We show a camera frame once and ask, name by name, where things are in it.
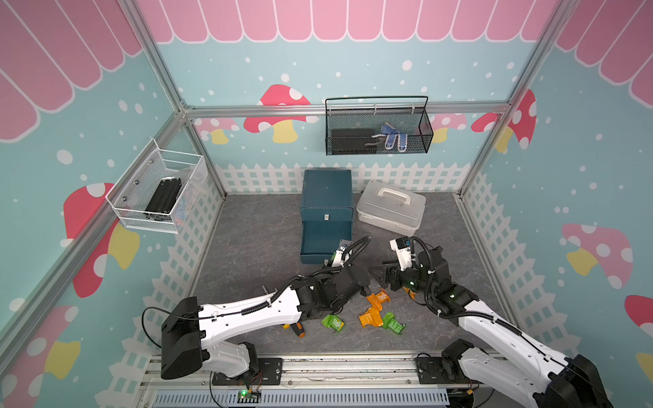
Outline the green cookie packet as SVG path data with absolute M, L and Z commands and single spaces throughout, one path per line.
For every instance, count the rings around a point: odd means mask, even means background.
M 339 333 L 345 327 L 345 323 L 338 316 L 335 316 L 335 314 L 329 314 L 324 317 L 321 324 L 326 328 L 333 329 L 336 333 Z
M 405 325 L 400 323 L 392 312 L 388 312 L 382 318 L 383 328 L 392 331 L 396 335 L 401 335 L 405 329 Z

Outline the teal three-drawer cabinet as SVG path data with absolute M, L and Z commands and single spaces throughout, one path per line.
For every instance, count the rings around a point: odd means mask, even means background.
M 299 212 L 303 226 L 300 261 L 304 265 L 321 265 L 333 256 L 341 241 L 352 240 L 351 171 L 307 169 Z

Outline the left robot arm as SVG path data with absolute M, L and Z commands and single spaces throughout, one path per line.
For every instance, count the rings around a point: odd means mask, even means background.
M 250 381 L 259 373 L 251 343 L 231 338 L 269 326 L 291 326 L 296 333 L 305 321 L 340 314 L 355 295 L 370 295 L 369 274 L 355 259 L 369 245 L 364 236 L 336 251 L 330 265 L 309 275 L 296 275 L 283 288 L 230 304 L 199 304 L 182 299 L 161 325 L 161 377 L 173 380 L 200 370 Z

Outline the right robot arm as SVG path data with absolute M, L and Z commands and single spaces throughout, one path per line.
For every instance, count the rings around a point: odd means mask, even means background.
M 474 334 L 501 355 L 496 359 L 462 339 L 447 347 L 443 358 L 470 380 L 486 384 L 525 407 L 609 407 L 595 364 L 573 358 L 537 341 L 503 319 L 475 293 L 452 280 L 442 249 L 418 237 L 390 243 L 396 260 L 370 268 L 383 289 L 423 294 L 425 307 Z

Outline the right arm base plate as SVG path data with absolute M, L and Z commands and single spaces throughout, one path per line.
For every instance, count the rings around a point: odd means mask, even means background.
M 459 364 L 448 357 L 421 353 L 414 359 L 420 384 L 467 385 L 472 389 L 481 384 L 463 374 Z

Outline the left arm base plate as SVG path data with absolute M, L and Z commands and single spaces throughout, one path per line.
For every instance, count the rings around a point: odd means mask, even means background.
M 226 377 L 222 373 L 214 373 L 211 379 L 212 386 L 258 386 L 281 383 L 282 358 L 261 358 L 250 363 L 250 367 L 243 374 L 236 377 Z

